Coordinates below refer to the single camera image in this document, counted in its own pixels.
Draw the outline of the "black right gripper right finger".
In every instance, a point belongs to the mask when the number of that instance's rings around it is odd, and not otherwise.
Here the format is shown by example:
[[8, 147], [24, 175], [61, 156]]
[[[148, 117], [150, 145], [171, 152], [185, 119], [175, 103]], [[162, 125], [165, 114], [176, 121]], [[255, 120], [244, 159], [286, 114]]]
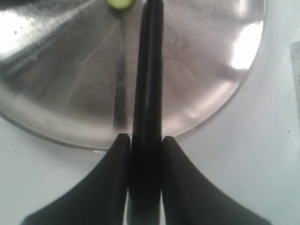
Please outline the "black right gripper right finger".
[[214, 186], [189, 160], [176, 140], [162, 142], [162, 195], [168, 225], [268, 225]]

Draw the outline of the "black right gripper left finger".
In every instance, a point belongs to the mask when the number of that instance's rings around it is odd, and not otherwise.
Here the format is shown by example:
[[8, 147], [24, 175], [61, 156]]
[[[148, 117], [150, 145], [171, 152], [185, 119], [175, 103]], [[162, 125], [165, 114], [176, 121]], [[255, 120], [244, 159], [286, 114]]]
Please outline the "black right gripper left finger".
[[24, 225], [121, 225], [128, 188], [130, 137], [117, 135], [94, 169], [71, 190], [27, 216]]

